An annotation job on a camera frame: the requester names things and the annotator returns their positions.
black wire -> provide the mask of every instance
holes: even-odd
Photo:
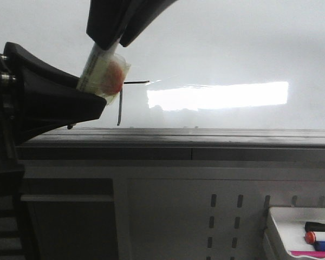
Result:
[[[121,107],[123,104],[123,89],[120,90],[119,92],[119,111],[118,111],[118,123],[117,126],[120,125],[120,121],[121,121]]]
[[[144,83],[149,83],[149,80],[124,82],[124,84],[144,84]],[[120,122],[121,122],[121,107],[122,107],[122,105],[123,105],[123,89],[121,89],[120,92],[119,92],[119,110],[118,110],[118,123],[117,123],[117,126],[120,126]]]

white wall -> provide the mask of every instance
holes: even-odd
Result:
[[[16,42],[79,76],[93,44],[89,4],[0,0],[0,51]],[[132,64],[127,80],[153,82],[124,87],[121,127],[325,129],[325,0],[179,0],[118,53]],[[270,82],[284,82],[281,92],[255,93]],[[167,111],[171,92],[150,108],[147,91],[164,89],[193,110]],[[78,127],[116,127],[117,111],[118,100]]]

clear plastic packet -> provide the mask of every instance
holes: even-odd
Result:
[[[118,43],[102,50],[96,43],[89,55],[77,89],[106,99],[111,104],[122,89],[130,64],[114,53]]]

red marker cap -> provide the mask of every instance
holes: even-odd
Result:
[[[316,241],[316,237],[314,232],[309,231],[304,235],[304,240],[307,242],[307,244],[314,244]]]

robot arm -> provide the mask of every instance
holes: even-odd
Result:
[[[87,34],[103,50],[118,39],[124,47],[176,0],[92,0]]]

